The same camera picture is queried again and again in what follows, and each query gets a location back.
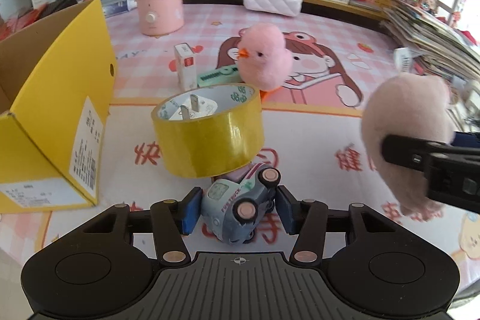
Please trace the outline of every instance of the pink plush toy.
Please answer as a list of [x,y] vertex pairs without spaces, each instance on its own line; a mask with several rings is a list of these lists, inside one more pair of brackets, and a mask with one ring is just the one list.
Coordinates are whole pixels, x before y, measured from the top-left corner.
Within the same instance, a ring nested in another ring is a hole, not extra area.
[[262,97],[279,88],[292,71],[292,52],[285,48],[285,37],[273,24],[261,22],[246,29],[238,46],[240,76],[259,88]]
[[392,134],[450,143],[455,133],[446,112],[449,102],[449,88],[440,77],[400,74],[378,87],[363,112],[361,132],[367,153],[404,215],[418,212],[427,220],[442,204],[426,197],[423,172],[383,159],[382,141]]

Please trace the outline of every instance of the gray toy car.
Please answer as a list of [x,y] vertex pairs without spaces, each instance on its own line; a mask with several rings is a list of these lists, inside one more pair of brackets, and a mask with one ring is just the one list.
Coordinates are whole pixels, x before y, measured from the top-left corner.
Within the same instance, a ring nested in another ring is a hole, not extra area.
[[280,172],[255,164],[240,183],[217,179],[203,196],[202,216],[208,229],[228,244],[248,242],[265,213],[275,204]]

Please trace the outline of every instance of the yellow cardboard box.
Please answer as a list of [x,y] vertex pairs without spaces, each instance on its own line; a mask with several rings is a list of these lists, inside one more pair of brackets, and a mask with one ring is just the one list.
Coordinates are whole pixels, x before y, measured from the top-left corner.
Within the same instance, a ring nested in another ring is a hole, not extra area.
[[116,70],[100,0],[0,42],[0,214],[97,204]]

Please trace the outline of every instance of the humidifier knob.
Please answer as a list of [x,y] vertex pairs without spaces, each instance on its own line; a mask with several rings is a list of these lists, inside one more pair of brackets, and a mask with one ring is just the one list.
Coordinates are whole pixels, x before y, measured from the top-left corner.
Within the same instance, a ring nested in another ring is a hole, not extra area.
[[153,11],[150,11],[147,13],[145,19],[148,23],[153,24],[157,19],[157,14],[155,14]]

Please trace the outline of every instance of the stack of magazines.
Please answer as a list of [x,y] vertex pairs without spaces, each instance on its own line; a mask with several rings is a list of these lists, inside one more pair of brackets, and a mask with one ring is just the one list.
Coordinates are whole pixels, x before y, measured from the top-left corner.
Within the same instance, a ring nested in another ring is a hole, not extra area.
[[480,80],[480,51],[459,31],[401,0],[392,0],[392,7],[383,10],[388,20],[382,24],[390,35],[419,55],[415,58],[419,74],[450,82],[454,77]]

